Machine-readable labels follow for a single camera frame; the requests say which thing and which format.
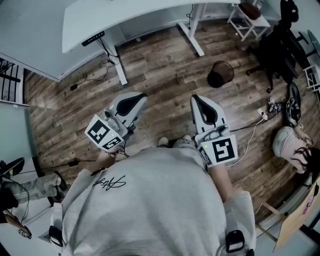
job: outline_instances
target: white desk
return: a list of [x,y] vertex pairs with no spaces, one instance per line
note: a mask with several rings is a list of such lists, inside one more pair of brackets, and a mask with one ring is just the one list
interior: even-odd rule
[[[189,30],[183,22],[178,22],[198,56],[204,52],[194,38],[200,15],[206,3],[239,4],[240,0],[78,0],[65,9],[62,52],[68,53],[76,46],[90,37],[105,31],[121,22],[135,18],[140,15],[176,6],[194,4]],[[112,55],[117,55],[112,40],[104,40],[104,43]],[[127,83],[121,64],[115,66],[121,84]]]

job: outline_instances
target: charging cable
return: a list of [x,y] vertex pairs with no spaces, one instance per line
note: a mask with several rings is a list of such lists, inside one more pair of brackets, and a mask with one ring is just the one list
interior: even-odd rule
[[257,122],[257,123],[255,124],[254,128],[253,128],[253,132],[252,132],[251,138],[250,138],[249,141],[248,141],[248,144],[247,144],[247,146],[246,146],[246,150],[245,150],[243,156],[242,156],[238,161],[236,161],[235,163],[230,164],[230,165],[226,165],[226,167],[234,166],[235,164],[239,163],[239,162],[245,157],[245,155],[246,155],[246,153],[247,153],[247,151],[248,151],[248,148],[249,148],[249,143],[250,143],[250,141],[252,140],[252,138],[254,137],[254,134],[255,134],[255,130],[256,130],[257,125],[260,124],[262,121],[266,120],[265,117],[263,117],[263,114],[262,114],[261,120],[260,120],[259,122]]

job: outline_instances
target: gray pants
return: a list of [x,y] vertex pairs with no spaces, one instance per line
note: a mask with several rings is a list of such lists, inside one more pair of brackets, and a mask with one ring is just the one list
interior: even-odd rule
[[60,185],[60,183],[60,177],[54,173],[20,185],[15,182],[4,182],[3,186],[11,190],[13,196],[18,201],[18,204],[23,204],[28,201],[28,193],[30,201],[55,197],[57,195],[56,186]]

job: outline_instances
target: floor plank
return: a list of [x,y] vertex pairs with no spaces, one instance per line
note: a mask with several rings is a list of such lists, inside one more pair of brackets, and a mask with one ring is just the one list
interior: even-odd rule
[[[148,94],[147,108],[137,123],[135,135],[127,142],[129,155],[154,147],[162,136],[176,139],[184,134],[192,135],[195,132],[190,107],[193,94],[206,96],[220,104],[232,130],[257,121],[257,109],[266,111],[271,95],[276,101],[287,99],[288,92],[282,79],[274,79],[274,90],[270,95],[266,92],[269,84],[263,71],[246,76],[245,71],[258,63],[245,51],[248,42],[241,42],[230,25],[201,22],[195,37],[205,53],[203,57],[196,57],[193,47],[177,27],[143,36],[141,42],[131,41],[118,47],[128,79],[124,87],[114,67],[102,81],[84,81],[83,73],[88,79],[103,78],[109,65],[102,64],[107,58],[105,55],[90,61],[59,83],[31,73],[26,78],[25,97],[30,105],[40,167],[59,166],[74,158],[94,160],[99,150],[86,138],[84,131],[93,115],[102,113],[104,107],[122,93]],[[207,75],[213,63],[219,60],[230,63],[235,77],[223,87],[214,89],[208,85]],[[316,96],[307,91],[302,70],[299,67],[297,70],[300,76],[296,84],[303,96],[301,123],[305,132],[318,142],[319,104]],[[70,86],[75,83],[79,87],[70,91]],[[260,206],[255,203],[255,197],[261,197],[276,207],[301,183],[293,167],[276,157],[271,149],[273,138],[283,123],[284,118],[278,114],[270,122],[259,125],[245,158],[228,169],[234,187],[242,187],[251,193],[255,210]],[[234,132],[240,157],[252,132],[252,128]],[[82,162],[74,167],[50,168],[44,173],[59,171],[72,184],[80,170],[90,168],[91,164]],[[262,207],[256,220],[262,220],[268,214]]]

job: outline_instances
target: shoe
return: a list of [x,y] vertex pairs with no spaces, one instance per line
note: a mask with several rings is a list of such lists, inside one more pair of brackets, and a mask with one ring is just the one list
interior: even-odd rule
[[61,183],[58,186],[62,191],[67,190],[67,183],[65,182],[65,180],[62,178],[62,176],[60,175],[59,172],[55,171],[54,172],[56,175],[58,175],[60,177]]
[[162,137],[158,141],[158,147],[160,146],[166,146],[167,148],[169,147],[169,140],[166,137]]
[[188,140],[188,141],[191,141],[191,136],[189,134],[186,134],[182,137],[182,139],[185,139],[185,140]]

